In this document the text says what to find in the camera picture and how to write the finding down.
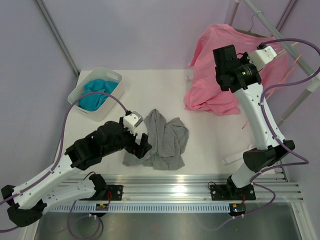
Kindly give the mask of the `grey t shirt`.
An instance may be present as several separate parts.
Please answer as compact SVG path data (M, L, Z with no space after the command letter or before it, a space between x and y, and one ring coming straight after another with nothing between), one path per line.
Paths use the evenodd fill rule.
M143 158L126 153L122 164L127 167L142 165L159 171L176 171L184 167L181 155L187 147L189 130L180 118L167 121L157 109L153 109L144 124L151 150Z

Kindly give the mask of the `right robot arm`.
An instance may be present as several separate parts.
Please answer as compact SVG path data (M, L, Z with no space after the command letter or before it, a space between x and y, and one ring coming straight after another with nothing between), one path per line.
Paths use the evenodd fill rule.
M266 45L252 53L244 52L240 58L232 44L213 50L216 81L222 91L231 91L239 101L255 141L255 147L242 154L244 163L225 184L209 186L214 201L255 200L253 179L295 148L279 130L263 96L259 72L276 56L275 50Z

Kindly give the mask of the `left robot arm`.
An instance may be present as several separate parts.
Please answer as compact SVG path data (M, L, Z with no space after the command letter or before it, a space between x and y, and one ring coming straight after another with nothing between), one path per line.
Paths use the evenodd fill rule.
M8 218L19 228L38 221L52 209L77 200L101 200L107 195L108 186L100 174L56 190L64 180L99 164L102 158L126 150L142 158L152 148L148 135L143 133L140 143L122 123L108 121L84 138L68 147L57 165L20 186L6 185L2 196L8 198Z

